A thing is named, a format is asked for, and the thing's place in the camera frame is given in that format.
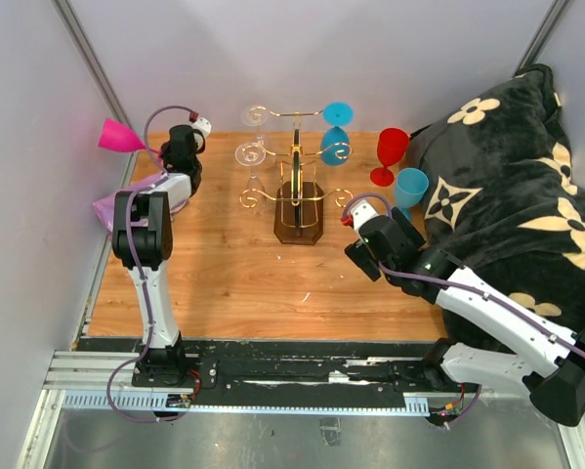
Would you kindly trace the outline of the blue wine glass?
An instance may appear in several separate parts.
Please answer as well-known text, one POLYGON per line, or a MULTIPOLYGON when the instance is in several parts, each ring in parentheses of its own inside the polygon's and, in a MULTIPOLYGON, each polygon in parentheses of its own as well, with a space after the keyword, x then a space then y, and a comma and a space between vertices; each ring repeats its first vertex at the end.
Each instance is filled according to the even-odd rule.
POLYGON ((396 206, 408 220, 412 218, 410 209, 422 200, 428 187, 429 180, 423 171, 405 168, 398 172, 394 188, 396 206))
POLYGON ((330 128, 323 134, 320 143, 320 159, 329 166, 344 164, 351 154, 350 138, 345 127, 354 119, 353 109, 346 103, 327 105, 322 117, 330 128))

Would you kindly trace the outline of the pink wine glass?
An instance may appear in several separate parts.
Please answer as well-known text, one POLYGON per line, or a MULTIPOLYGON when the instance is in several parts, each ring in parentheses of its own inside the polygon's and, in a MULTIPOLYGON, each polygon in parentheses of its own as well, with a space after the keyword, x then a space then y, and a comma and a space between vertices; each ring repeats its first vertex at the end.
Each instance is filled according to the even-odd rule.
POLYGON ((146 148, 142 138, 132 128, 111 118, 104 121, 98 147, 121 153, 146 148))

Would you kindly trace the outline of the purple cloth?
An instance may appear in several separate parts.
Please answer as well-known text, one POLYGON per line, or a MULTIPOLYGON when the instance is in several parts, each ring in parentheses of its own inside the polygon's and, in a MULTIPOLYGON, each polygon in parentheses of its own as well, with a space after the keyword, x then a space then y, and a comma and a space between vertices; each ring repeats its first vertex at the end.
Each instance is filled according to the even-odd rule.
MULTIPOLYGON (((136 183, 123 188, 123 191, 138 191, 141 194, 150 192, 167 192, 169 196, 171 219, 179 212, 192 197, 192 190, 196 185, 190 176, 183 173, 156 173, 147 176, 136 183)), ((99 199, 93 203, 93 208, 102 225, 111 234, 113 229, 115 196, 117 192, 99 199)))

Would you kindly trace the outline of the red wine glass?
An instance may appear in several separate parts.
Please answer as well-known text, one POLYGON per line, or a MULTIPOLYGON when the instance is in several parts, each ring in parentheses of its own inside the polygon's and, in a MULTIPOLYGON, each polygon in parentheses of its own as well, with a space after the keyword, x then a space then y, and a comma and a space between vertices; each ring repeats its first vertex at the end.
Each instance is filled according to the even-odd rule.
POLYGON ((370 172, 370 181, 374 185, 387 187, 394 182, 392 167, 404 157, 409 142, 409 135, 399 128, 386 128, 380 132, 376 149, 380 166, 370 172))

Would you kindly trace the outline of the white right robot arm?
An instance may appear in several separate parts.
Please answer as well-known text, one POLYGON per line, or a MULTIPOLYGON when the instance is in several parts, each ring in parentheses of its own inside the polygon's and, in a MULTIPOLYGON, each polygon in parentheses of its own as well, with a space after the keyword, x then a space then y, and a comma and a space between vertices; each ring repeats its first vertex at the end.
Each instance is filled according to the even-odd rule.
POLYGON ((341 216, 357 239, 346 255, 373 281, 380 277, 482 329, 507 353, 440 339, 422 366, 424 383, 442 391, 476 384, 528 398, 549 419, 577 426, 585 414, 585 330, 574 332, 537 316, 483 281, 454 256, 426 248, 397 208, 379 213, 365 198, 341 216))

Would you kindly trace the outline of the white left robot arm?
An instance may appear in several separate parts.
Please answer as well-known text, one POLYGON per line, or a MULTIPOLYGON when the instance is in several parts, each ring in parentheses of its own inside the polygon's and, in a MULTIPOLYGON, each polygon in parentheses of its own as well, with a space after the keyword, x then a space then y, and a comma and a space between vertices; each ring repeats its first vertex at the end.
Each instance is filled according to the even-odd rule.
POLYGON ((159 182, 114 197, 111 245, 136 288, 143 322, 143 347, 135 361, 135 386, 179 387, 189 377, 183 339, 168 287, 173 250, 171 208, 190 199, 201 182, 205 134, 189 124, 169 130, 160 156, 159 182))

